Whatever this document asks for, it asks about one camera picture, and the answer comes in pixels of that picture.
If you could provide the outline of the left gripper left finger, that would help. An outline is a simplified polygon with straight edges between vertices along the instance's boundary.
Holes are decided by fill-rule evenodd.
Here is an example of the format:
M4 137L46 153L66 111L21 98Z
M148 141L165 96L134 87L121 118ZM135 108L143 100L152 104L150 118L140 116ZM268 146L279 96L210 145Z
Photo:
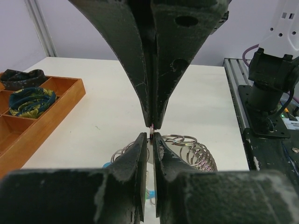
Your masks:
M107 168L94 196L95 224L139 224L144 221L147 171L147 134Z

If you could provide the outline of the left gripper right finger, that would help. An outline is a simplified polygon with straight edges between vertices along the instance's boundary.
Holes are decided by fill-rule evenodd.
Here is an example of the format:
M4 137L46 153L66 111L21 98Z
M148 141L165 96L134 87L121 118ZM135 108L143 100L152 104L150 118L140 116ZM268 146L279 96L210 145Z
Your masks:
M161 224L197 224L199 195L194 188L195 169L177 156L160 133L153 134L156 216Z

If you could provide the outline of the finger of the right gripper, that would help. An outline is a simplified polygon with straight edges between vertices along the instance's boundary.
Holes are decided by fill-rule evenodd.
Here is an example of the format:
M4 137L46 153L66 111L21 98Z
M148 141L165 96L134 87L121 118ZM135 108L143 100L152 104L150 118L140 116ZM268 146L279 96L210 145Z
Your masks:
M171 94L228 6L228 0L152 1L157 45L152 120L155 129L162 127Z
M135 0L72 0L102 35L124 68L141 104L147 127L152 124L150 84L140 30L134 15Z

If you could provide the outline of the metal key organiser disc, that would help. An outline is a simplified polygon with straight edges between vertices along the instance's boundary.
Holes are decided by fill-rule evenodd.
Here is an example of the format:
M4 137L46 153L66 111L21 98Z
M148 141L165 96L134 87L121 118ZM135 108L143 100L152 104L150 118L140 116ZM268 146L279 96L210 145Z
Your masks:
M177 156L180 157L183 161L185 161L190 167L199 170L200 172L217 172L217 165L214 160L214 157L207 149L207 147L198 142L195 137L187 136L187 135L178 135L178 134L168 134L162 136L163 141L169 145L168 147L176 153ZM150 153L150 138L147 139L148 146L147 146L147 162L149 162L150 157L154 156L154 153ZM112 157L110 162L107 162L103 165L103 168L108 167L111 163L113 163L118 157L122 156L128 149L134 144L134 141L129 143L122 149L116 151ZM122 203L121 198L117 198L117 195L113 195L112 198L107 200L108 203L117 204ZM145 192L145 199L150 200L152 205L157 205L157 202L166 202L159 201L157 197L157 191L150 191L146 188Z

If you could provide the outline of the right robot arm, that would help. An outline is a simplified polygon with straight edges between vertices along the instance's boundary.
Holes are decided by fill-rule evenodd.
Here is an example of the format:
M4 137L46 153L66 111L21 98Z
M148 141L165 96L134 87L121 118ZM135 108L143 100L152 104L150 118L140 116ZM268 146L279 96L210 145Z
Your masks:
M227 20L228 0L74 0L123 66L146 127L162 127L171 94L206 39ZM288 138L278 102L299 81L299 3L281 0L239 93L255 136Z

